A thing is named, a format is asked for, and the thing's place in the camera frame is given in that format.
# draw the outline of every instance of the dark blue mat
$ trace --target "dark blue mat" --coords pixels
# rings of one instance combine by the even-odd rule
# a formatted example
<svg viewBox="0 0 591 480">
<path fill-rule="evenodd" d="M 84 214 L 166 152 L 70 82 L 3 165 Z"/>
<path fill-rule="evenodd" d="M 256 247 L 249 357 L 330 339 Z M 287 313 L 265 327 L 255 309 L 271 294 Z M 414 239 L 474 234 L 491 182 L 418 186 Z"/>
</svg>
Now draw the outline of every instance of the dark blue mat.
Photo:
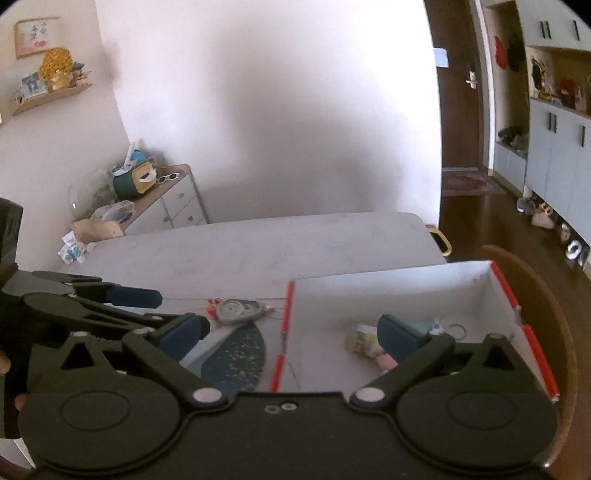
<svg viewBox="0 0 591 480">
<path fill-rule="evenodd" d="M 265 366 L 265 341 L 254 323 L 236 329 L 203 363 L 201 378 L 227 395 L 254 391 Z"/>
</svg>

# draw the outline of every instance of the chair backrest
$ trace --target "chair backrest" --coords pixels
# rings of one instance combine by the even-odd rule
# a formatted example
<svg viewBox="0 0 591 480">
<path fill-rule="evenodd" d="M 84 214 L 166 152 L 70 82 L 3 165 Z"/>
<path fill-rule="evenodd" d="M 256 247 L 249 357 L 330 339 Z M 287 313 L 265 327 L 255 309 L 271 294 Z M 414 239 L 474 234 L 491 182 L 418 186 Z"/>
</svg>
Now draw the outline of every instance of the chair backrest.
<svg viewBox="0 0 591 480">
<path fill-rule="evenodd" d="M 552 464 L 569 435 L 577 401 L 577 363 L 573 337 L 558 301 L 544 280 L 527 263 L 495 245 L 481 247 L 479 256 L 483 260 L 494 260 L 501 269 L 521 306 L 523 322 L 534 330 L 558 383 L 560 422 L 547 459 L 547 463 Z"/>
</svg>

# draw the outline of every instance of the photo frame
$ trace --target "photo frame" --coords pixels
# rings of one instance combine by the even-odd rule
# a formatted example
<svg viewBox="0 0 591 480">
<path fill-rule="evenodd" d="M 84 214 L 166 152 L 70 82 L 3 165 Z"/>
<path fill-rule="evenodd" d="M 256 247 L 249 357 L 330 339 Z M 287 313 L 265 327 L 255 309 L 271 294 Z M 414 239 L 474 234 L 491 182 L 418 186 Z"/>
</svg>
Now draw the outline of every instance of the photo frame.
<svg viewBox="0 0 591 480">
<path fill-rule="evenodd" d="M 21 94 L 23 100 L 45 95 L 47 88 L 43 80 L 39 78 L 39 72 L 27 73 L 21 76 Z"/>
<path fill-rule="evenodd" d="M 15 52 L 18 59 L 37 55 L 61 46 L 60 17 L 19 20 L 14 25 Z"/>
</svg>

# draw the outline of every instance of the plastic bag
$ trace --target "plastic bag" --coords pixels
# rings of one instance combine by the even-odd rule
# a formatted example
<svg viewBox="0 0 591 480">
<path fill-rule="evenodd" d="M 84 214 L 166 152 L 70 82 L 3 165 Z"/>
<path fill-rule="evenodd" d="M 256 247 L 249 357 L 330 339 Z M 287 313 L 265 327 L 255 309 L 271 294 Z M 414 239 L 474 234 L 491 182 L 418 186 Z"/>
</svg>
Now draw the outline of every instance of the plastic bag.
<svg viewBox="0 0 591 480">
<path fill-rule="evenodd" d="M 134 203 L 125 200 L 113 205 L 105 205 L 104 207 L 97 208 L 90 217 L 90 220 L 114 220 L 115 222 L 121 223 L 133 215 L 134 211 Z"/>
</svg>

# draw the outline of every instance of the pink object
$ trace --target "pink object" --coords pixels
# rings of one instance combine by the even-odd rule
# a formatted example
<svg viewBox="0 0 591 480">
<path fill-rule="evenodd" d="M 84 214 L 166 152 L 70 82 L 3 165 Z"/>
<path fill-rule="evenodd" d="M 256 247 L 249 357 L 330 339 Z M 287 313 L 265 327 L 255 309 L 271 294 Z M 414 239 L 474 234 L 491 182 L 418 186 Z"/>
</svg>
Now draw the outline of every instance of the pink object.
<svg viewBox="0 0 591 480">
<path fill-rule="evenodd" d="M 382 370 L 392 370 L 398 366 L 398 362 L 387 353 L 376 357 L 375 359 Z"/>
</svg>

